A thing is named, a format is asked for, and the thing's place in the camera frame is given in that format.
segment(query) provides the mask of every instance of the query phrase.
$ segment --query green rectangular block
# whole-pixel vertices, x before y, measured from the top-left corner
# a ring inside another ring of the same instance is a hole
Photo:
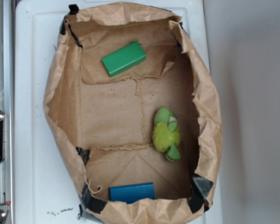
[[[105,57],[102,62],[110,77],[113,77],[146,59],[142,47],[138,42],[133,42]]]

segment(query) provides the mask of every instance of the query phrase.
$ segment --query plush toy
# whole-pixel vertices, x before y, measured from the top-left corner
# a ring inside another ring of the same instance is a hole
[[[158,151],[166,153],[169,161],[181,159],[177,149],[181,143],[181,133],[176,115],[165,106],[161,106],[154,116],[153,142]]]

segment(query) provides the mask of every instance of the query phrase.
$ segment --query paper bag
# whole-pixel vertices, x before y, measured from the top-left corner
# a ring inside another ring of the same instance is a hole
[[[217,90],[181,17],[113,3],[65,16],[44,111],[86,212],[107,224],[182,224],[212,205],[222,148]],[[144,62],[110,77],[102,57],[134,42]],[[182,159],[152,143],[160,106],[173,110]],[[109,188],[153,182],[156,199],[111,202]]]

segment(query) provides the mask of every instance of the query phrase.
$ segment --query blue block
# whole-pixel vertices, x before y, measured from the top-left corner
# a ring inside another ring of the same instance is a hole
[[[155,199],[154,183],[144,183],[110,188],[112,202],[121,201],[132,204],[144,198]]]

